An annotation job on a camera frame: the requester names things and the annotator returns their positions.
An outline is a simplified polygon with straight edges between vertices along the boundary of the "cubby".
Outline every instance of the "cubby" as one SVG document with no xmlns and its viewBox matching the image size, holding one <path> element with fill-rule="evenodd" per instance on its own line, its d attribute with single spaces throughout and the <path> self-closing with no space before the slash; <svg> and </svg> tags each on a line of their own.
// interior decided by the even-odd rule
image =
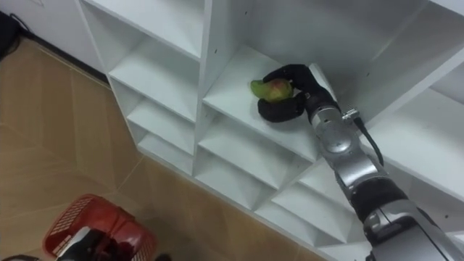
<svg viewBox="0 0 464 261">
<path fill-rule="evenodd" d="M 290 63 L 314 64 L 342 110 L 360 110 L 394 181 L 418 201 L 421 192 L 440 191 L 421 207 L 447 232 L 464 229 L 456 222 L 464 216 L 464 105 L 429 88 L 464 62 L 457 1 L 80 0 L 79 7 L 140 152 L 302 246 L 342 260 L 361 260 L 370 249 L 307 115 L 269 123 L 257 111 L 249 83 Z M 454 212 L 442 204 L 452 199 Z"/>
</svg>

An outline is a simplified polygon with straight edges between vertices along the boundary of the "red plastic basket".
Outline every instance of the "red plastic basket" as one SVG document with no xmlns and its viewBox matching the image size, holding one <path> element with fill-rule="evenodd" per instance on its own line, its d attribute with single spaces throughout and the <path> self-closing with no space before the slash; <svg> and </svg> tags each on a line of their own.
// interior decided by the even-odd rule
<svg viewBox="0 0 464 261">
<path fill-rule="evenodd" d="M 154 259 L 153 235 L 134 216 L 101 198 L 86 194 L 76 199 L 55 221 L 43 240 L 43 250 L 57 257 L 70 239 L 83 227 L 105 232 L 118 244 L 130 244 L 132 261 Z"/>
</svg>

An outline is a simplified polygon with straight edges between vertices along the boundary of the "white shelf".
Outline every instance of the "white shelf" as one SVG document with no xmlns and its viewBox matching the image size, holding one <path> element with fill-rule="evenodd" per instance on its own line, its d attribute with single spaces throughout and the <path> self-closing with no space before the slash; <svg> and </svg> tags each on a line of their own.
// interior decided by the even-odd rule
<svg viewBox="0 0 464 261">
<path fill-rule="evenodd" d="M 147 38 L 109 75 L 181 117 L 195 122 L 198 73 L 197 62 Z"/>
<path fill-rule="evenodd" d="M 444 8 L 457 12 L 459 15 L 464 15 L 464 3 L 461 0 L 431 0 L 435 4 L 439 4 Z"/>
<path fill-rule="evenodd" d="M 128 120 L 183 151 L 194 154 L 194 126 L 148 99 L 143 99 Z"/>
<path fill-rule="evenodd" d="M 369 131 L 395 167 L 464 201 L 463 115 L 464 105 L 429 89 Z"/>
<path fill-rule="evenodd" d="M 295 157 L 294 153 L 222 115 L 211 124 L 199 145 L 275 189 L 286 180 Z"/>
<path fill-rule="evenodd" d="M 201 56 L 204 0 L 85 0 L 196 61 Z"/>
<path fill-rule="evenodd" d="M 317 228 L 308 222 L 272 202 L 262 206 L 255 213 L 312 246 L 320 233 Z"/>
<path fill-rule="evenodd" d="M 347 241 L 354 215 L 297 183 L 273 202 L 341 242 Z"/>
<path fill-rule="evenodd" d="M 315 162 L 318 146 L 307 117 L 303 115 L 285 123 L 269 123 L 257 111 L 258 98 L 251 92 L 250 82 L 261 79 L 280 66 L 271 58 L 243 46 L 203 101 L 277 144 Z"/>
<path fill-rule="evenodd" d="M 352 244 L 340 244 L 336 246 L 325 246 L 319 248 L 320 251 L 333 257 L 335 260 L 346 260 L 346 261 L 361 261 L 369 255 L 372 250 L 372 246 L 367 241 L 352 243 Z"/>
<path fill-rule="evenodd" d="M 327 197 L 350 212 L 355 212 L 335 180 L 334 171 L 325 160 L 315 163 L 300 183 Z"/>
<path fill-rule="evenodd" d="M 148 133 L 137 146 L 144 154 L 154 155 L 154 157 L 152 156 L 154 160 L 159 157 L 184 173 L 191 175 L 194 164 L 192 156 L 168 142 Z"/>
<path fill-rule="evenodd" d="M 230 163 L 204 153 L 198 159 L 196 179 L 232 201 L 252 210 L 273 193 L 273 190 Z"/>
</svg>

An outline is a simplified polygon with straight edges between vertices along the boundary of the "green pear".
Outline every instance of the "green pear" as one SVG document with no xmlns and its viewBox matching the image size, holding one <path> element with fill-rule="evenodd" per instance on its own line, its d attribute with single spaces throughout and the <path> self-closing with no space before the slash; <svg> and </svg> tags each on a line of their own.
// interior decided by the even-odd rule
<svg viewBox="0 0 464 261">
<path fill-rule="evenodd" d="M 262 80 L 253 80 L 250 84 L 253 94 L 268 102 L 277 102 L 293 96 L 293 88 L 285 79 L 275 79 L 267 83 Z"/>
</svg>

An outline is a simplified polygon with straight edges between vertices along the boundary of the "wooden floor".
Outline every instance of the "wooden floor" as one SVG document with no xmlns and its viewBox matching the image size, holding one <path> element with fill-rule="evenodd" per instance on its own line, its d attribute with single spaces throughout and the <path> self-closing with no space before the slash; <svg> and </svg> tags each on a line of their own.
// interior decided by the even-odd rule
<svg viewBox="0 0 464 261">
<path fill-rule="evenodd" d="M 0 63 L 0 258 L 81 194 L 133 213 L 174 261 L 321 260 L 135 149 L 112 92 L 30 41 Z"/>
</svg>

